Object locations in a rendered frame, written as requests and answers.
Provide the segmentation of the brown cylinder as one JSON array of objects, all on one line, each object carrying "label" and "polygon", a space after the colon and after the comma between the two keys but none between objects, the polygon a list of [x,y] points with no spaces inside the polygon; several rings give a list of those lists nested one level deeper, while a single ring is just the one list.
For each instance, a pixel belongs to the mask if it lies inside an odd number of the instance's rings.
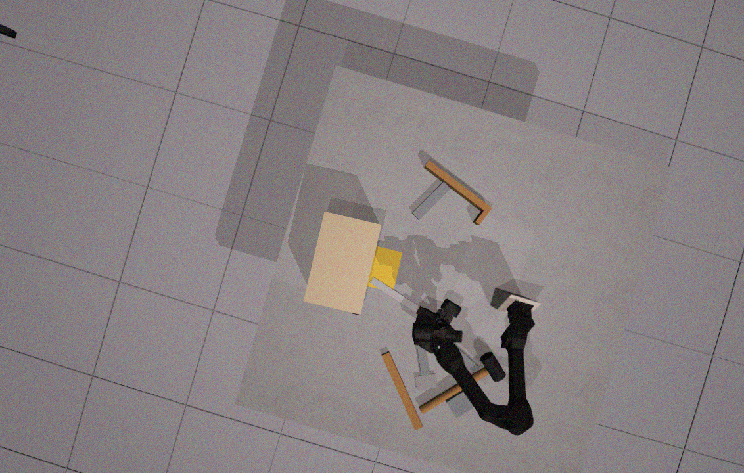
[{"label": "brown cylinder", "polygon": [[389,294],[389,296],[391,296],[392,298],[395,298],[396,300],[404,304],[406,307],[412,309],[412,311],[416,312],[417,315],[420,312],[420,310],[423,309],[422,306],[418,306],[417,304],[413,303],[411,300],[407,299],[402,294],[399,294],[398,292],[393,290],[393,288],[390,288],[389,286],[386,286],[383,282],[378,281],[375,277],[374,279],[372,279],[372,281],[370,281],[370,284],[376,286],[376,288],[380,288],[380,290],[385,292],[385,294]]}]

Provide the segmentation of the tan l-shaped wooden stick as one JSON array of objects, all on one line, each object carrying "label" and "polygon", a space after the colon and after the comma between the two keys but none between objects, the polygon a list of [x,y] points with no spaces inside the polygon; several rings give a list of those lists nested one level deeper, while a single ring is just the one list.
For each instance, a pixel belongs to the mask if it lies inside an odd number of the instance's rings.
[{"label": "tan l-shaped wooden stick", "polygon": [[480,198],[475,196],[473,192],[468,191],[468,189],[466,189],[463,185],[460,185],[458,181],[452,179],[450,175],[444,173],[443,170],[433,164],[430,160],[429,162],[427,162],[425,169],[429,171],[429,173],[432,173],[435,177],[437,177],[437,179],[445,182],[447,186],[449,186],[454,192],[458,192],[460,196],[462,196],[465,200],[467,200],[469,203],[473,204],[473,206],[480,210],[479,215],[477,215],[477,217],[473,221],[475,225],[480,225],[481,221],[485,219],[492,207],[490,207],[484,201],[480,200]]}]

